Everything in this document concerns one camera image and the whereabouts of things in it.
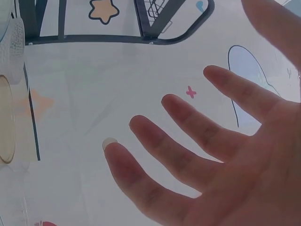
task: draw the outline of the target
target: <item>blue cartoon shape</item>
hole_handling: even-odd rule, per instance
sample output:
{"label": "blue cartoon shape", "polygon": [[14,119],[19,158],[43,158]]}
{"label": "blue cartoon shape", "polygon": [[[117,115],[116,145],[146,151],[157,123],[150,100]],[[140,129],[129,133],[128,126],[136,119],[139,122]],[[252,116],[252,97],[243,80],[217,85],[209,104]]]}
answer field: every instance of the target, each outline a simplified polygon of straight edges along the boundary
{"label": "blue cartoon shape", "polygon": [[201,13],[204,13],[204,3],[203,1],[198,1],[196,4],[197,8],[199,9],[199,11],[201,11]]}
{"label": "blue cartoon shape", "polygon": [[[268,83],[267,78],[256,58],[246,48],[242,46],[233,46],[229,51],[228,61],[229,69],[232,72],[279,95],[275,88]],[[238,104],[234,101],[232,101],[232,103],[238,127],[259,124],[254,117],[241,109]]]}

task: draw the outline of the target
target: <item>skin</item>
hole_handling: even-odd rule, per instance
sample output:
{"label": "skin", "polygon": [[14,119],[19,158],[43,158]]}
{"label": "skin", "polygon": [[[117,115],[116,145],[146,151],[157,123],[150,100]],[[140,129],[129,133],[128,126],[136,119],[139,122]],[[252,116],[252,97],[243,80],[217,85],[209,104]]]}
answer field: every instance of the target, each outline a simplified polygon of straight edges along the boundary
{"label": "skin", "polygon": [[[301,70],[301,19],[273,0],[242,0],[272,45]],[[286,101],[217,66],[204,76],[259,122],[253,136],[222,128],[175,95],[162,105],[192,139],[222,163],[201,158],[143,116],[130,128],[173,176],[202,193],[190,198],[150,178],[122,145],[104,153],[120,187],[146,216],[164,226],[301,225],[301,104]]]}

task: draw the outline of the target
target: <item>red object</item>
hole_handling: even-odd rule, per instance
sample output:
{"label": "red object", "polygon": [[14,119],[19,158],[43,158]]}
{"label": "red object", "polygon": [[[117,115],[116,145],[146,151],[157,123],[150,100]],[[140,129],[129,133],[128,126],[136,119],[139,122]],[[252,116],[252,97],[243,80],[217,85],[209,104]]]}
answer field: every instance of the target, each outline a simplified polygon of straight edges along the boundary
{"label": "red object", "polygon": [[43,226],[56,226],[54,223],[51,223],[51,222],[43,222]]}
{"label": "red object", "polygon": [[193,99],[194,95],[196,95],[197,93],[196,91],[193,91],[190,86],[188,86],[188,91],[186,92],[186,94],[190,95],[190,97]]}

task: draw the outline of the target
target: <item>dark blue outline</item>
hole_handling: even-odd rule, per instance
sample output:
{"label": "dark blue outline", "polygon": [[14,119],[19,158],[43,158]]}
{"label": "dark blue outline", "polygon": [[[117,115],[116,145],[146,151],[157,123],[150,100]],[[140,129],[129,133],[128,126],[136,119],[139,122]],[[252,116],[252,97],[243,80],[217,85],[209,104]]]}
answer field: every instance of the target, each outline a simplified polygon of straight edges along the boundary
{"label": "dark blue outline", "polygon": [[[271,87],[277,92],[277,94],[280,96],[280,94],[279,94],[278,91],[275,89],[275,87],[273,87],[271,84],[269,84],[269,82],[268,82],[268,80],[267,80],[267,77],[265,76],[265,73],[264,73],[264,71],[263,71],[263,69],[262,69],[260,63],[257,61],[256,57],[255,57],[255,56],[254,56],[247,48],[245,48],[245,47],[243,47],[243,46],[240,46],[240,45],[234,45],[234,46],[232,46],[232,47],[229,49],[229,51],[228,51],[228,67],[229,67],[229,70],[231,71],[231,67],[230,67],[230,52],[231,52],[231,49],[232,49],[233,47],[241,47],[241,48],[245,49],[247,52],[249,52],[249,54],[251,54],[251,56],[256,60],[257,64],[259,65],[259,67],[260,67],[260,69],[261,69],[261,71],[262,71],[262,73],[263,73],[264,79],[265,79],[265,81],[267,82],[267,84],[268,84],[269,86],[271,86]],[[237,116],[236,109],[235,109],[235,106],[234,106],[234,102],[233,102],[232,99],[231,99],[231,102],[232,102],[233,109],[234,109],[235,116],[236,116],[237,127],[239,128],[238,116]]]}
{"label": "dark blue outline", "polygon": [[108,22],[106,22],[106,23],[105,23],[100,17],[98,17],[98,18],[93,18],[93,17],[91,17],[91,14],[92,14],[93,11],[95,10],[95,7],[94,7],[94,5],[93,5],[93,2],[94,2],[94,1],[102,1],[102,0],[90,0],[90,5],[91,5],[92,9],[91,9],[91,11],[90,11],[90,13],[89,13],[89,19],[91,19],[91,20],[99,20],[103,25],[108,25],[108,24],[110,23],[110,21],[111,21],[112,18],[117,17],[117,16],[120,14],[120,10],[114,5],[113,0],[110,0],[111,5],[117,10],[117,14],[111,15],[111,16],[109,17]]}
{"label": "dark blue outline", "polygon": [[24,64],[23,70],[24,70],[24,75],[25,75],[26,86],[27,86],[28,93],[29,93],[28,99],[29,99],[30,111],[32,113],[32,126],[33,126],[34,140],[35,140],[35,143],[36,143],[37,158],[38,158],[38,161],[41,161],[39,142],[38,142],[37,126],[36,126],[36,121],[35,121],[35,118],[34,118],[32,96],[31,96],[30,88],[29,88],[29,84],[28,84],[28,76],[27,76],[27,71],[26,71],[25,64]]}

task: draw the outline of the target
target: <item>fingernail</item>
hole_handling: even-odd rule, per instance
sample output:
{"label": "fingernail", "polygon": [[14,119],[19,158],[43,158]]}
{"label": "fingernail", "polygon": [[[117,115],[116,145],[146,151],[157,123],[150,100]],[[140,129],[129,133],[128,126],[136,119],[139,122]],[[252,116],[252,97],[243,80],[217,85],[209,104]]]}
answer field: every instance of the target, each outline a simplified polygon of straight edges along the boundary
{"label": "fingernail", "polygon": [[118,143],[118,141],[114,138],[108,137],[103,141],[103,150],[105,150],[105,148],[112,143]]}

